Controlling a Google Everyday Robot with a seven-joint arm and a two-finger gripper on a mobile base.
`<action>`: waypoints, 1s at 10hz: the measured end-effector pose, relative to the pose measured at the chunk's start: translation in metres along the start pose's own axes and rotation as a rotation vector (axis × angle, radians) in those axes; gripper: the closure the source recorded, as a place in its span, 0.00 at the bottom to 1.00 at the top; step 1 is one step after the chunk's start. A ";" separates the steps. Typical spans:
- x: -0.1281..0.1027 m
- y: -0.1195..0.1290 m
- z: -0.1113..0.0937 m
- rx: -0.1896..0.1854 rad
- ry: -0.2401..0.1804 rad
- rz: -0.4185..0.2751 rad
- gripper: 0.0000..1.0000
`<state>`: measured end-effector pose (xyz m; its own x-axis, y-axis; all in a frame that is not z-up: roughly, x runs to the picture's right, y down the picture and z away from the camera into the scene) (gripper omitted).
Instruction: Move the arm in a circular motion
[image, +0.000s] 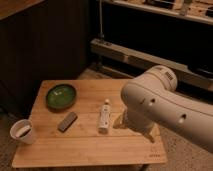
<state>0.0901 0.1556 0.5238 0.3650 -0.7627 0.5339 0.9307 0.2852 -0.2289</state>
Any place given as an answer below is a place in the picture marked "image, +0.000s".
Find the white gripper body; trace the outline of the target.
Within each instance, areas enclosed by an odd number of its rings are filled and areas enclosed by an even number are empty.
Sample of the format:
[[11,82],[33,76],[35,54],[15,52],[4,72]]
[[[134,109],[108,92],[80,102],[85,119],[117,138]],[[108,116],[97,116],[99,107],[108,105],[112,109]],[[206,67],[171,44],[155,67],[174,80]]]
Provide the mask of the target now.
[[153,121],[146,116],[129,109],[124,110],[123,123],[132,131],[141,134],[149,134],[154,127]]

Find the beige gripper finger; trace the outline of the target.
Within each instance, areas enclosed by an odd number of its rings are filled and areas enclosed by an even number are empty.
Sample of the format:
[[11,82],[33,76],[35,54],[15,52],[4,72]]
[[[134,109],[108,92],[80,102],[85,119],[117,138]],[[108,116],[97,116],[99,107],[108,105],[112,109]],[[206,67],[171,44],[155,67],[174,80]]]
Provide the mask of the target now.
[[119,115],[119,116],[115,119],[115,121],[114,121],[114,123],[113,123],[113,128],[114,128],[114,129],[125,129],[125,128],[126,128],[126,125],[125,125],[125,123],[124,123],[124,121],[123,121],[123,116],[122,116],[122,115]]
[[145,132],[144,137],[146,137],[151,143],[155,143],[155,139],[152,137],[150,133]]

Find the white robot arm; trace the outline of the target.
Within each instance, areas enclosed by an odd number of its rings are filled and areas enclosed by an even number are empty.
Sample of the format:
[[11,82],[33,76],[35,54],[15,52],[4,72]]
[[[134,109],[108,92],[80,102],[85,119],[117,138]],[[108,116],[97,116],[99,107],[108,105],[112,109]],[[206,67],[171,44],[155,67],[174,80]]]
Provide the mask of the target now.
[[126,108],[115,129],[129,128],[150,139],[155,123],[213,154],[213,105],[177,95],[178,80],[168,67],[156,65],[121,89]]

